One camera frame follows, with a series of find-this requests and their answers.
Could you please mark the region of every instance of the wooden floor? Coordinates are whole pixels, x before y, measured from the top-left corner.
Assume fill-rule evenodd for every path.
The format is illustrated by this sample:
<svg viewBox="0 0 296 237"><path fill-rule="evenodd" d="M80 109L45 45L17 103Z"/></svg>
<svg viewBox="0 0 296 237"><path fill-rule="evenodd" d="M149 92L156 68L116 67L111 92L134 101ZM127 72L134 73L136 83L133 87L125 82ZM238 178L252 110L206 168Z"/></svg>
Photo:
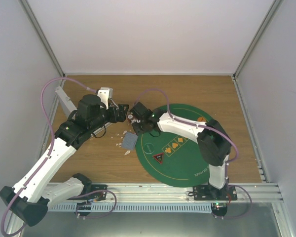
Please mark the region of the wooden floor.
<svg viewBox="0 0 296 237"><path fill-rule="evenodd" d="M117 104L133 105L140 92L158 87L166 92L170 103L196 106L218 120L237 145L240 158L230 164L231 183L261 182L257 162L230 77L210 76L72 76L93 89L111 87ZM67 81L65 92L77 106L88 91ZM159 92L144 95L141 101L150 109L166 103ZM54 128L66 120L58 107ZM91 138L60 168L53 182L63 182L75 173L82 173L94 182L158 182L141 166L136 152L124 156L125 150L116 146L122 141L123 131L131 130L127 122L113 124L101 139Z"/></svg>

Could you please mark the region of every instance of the white backdrop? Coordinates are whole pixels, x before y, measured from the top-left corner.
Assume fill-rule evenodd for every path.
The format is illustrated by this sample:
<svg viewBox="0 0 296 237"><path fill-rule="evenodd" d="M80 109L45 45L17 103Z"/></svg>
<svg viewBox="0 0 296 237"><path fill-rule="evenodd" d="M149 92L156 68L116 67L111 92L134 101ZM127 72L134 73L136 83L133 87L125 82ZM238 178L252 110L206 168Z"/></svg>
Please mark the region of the white backdrop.
<svg viewBox="0 0 296 237"><path fill-rule="evenodd" d="M0 1L0 190L13 186L37 160L46 125L40 90L57 75L19 2ZM47 111L54 95L50 86ZM0 221L5 208L0 198Z"/></svg>
<svg viewBox="0 0 296 237"><path fill-rule="evenodd" d="M296 0L283 1L238 79L296 231Z"/></svg>
<svg viewBox="0 0 296 237"><path fill-rule="evenodd" d="M272 0L29 0L65 73L232 74Z"/></svg>

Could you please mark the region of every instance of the metal floor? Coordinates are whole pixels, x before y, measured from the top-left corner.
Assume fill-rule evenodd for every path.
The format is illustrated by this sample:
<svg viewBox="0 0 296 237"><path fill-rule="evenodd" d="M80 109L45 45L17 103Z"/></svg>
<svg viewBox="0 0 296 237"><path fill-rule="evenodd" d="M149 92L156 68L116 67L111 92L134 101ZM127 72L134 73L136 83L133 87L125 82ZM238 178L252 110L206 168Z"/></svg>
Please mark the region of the metal floor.
<svg viewBox="0 0 296 237"><path fill-rule="evenodd" d="M228 215L245 212L247 203L232 203ZM78 220L73 213L49 212L22 237L277 237L281 236L271 204L255 203L238 220L217 220L203 213L113 213Z"/></svg>

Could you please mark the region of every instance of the red triangle logo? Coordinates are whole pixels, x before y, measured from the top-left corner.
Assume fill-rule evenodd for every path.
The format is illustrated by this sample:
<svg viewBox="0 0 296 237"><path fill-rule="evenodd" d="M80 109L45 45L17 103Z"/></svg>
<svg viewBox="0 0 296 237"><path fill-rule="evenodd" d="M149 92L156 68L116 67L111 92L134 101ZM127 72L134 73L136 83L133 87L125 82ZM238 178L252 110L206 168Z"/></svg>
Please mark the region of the red triangle logo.
<svg viewBox="0 0 296 237"><path fill-rule="evenodd" d="M163 161L163 153L159 153L152 156L159 164L162 164Z"/></svg>

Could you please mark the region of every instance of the white robotic arm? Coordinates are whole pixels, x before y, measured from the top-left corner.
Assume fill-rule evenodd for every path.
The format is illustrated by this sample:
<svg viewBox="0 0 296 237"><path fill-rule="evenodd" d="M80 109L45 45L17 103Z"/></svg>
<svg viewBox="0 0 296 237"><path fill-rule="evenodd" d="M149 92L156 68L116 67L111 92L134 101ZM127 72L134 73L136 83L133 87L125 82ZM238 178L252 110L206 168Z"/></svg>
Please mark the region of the white robotic arm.
<svg viewBox="0 0 296 237"><path fill-rule="evenodd" d="M204 130L202 127L199 127L199 125L206 125L206 122L191 121L179 116L176 116L176 118L181 121L194 123L195 126L174 120L169 115L169 113L166 112L160 117L160 120L157 122L160 131L171 132L182 137L186 137L195 143L198 143L198 134ZM226 154L225 158L223 159L222 165L219 166L213 166L209 164L209 183L217 189L222 189L225 186L225 162L228 160L228 158L229 154Z"/></svg>
<svg viewBox="0 0 296 237"><path fill-rule="evenodd" d="M203 128L204 126L212 126L226 135L217 121L198 122L178 116L173 117L164 110L151 111L140 102L134 105L130 112L138 120L132 124L138 135L153 130L171 132L197 143L204 160L209 164L209 184L217 190L225 187L228 180L225 164L229 158L231 145L220 135L211 134L209 130Z"/></svg>
<svg viewBox="0 0 296 237"><path fill-rule="evenodd" d="M80 146L97 132L106 132L105 124L124 122L129 105L117 105L112 100L112 89L102 87L97 95L85 95L77 110L71 111L68 120L55 132L54 146L50 156L46 152L32 169L13 187L5 186L0 191L4 203L8 205L19 193L11 206L11 211L29 226L36 225L48 211L48 208L78 196L91 181L81 174L76 174L68 181L51 189L46 188L49 181Z"/></svg>

